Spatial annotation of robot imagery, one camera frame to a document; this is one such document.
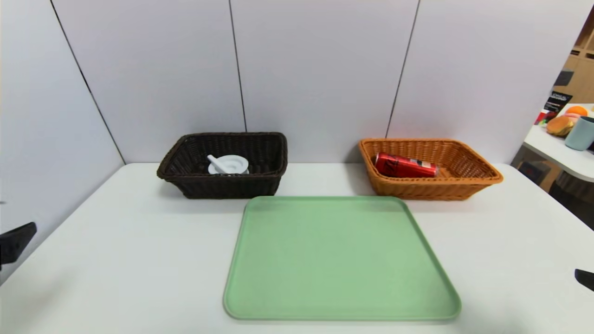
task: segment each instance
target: light green plastic tray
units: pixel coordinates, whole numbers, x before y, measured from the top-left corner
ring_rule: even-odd
[[[256,197],[225,296],[236,319],[444,320],[456,290],[394,197]]]

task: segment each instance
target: wicker basket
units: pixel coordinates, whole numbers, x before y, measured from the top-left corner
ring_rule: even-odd
[[[249,174],[211,175],[209,154],[242,156],[249,162]],[[282,133],[201,133],[181,137],[157,176],[188,198],[253,198],[274,195],[286,168],[287,139]]]
[[[371,186],[378,195],[411,200],[465,200],[503,176],[466,144],[449,139],[364,139],[359,149]],[[436,178],[391,178],[374,165],[379,152],[432,162]]]

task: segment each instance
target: red object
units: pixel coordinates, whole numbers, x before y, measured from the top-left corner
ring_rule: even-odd
[[[440,169],[434,163],[387,153],[375,156],[375,168],[382,175],[393,178],[434,178]]]
[[[541,112],[538,114],[538,117],[536,118],[536,122],[534,122],[534,125],[538,125],[544,118],[545,118],[546,114],[544,112]]]

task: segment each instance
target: light blue cup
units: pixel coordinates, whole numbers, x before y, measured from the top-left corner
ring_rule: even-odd
[[[565,146],[584,151],[592,145],[592,142],[594,142],[594,118],[582,116],[565,139]]]

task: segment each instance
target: table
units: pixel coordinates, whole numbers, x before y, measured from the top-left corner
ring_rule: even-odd
[[[122,167],[0,286],[1,332],[587,333],[594,233],[517,170],[466,201],[406,201],[462,299],[450,322],[248,322],[222,295],[247,200],[187,200]],[[371,195],[359,164],[289,164],[277,195]]]
[[[546,133],[546,129],[538,125],[532,126],[528,136],[524,139],[523,146],[554,162],[563,171],[574,177],[594,182],[594,154],[592,152],[570,149],[565,146],[563,138],[551,136]]]

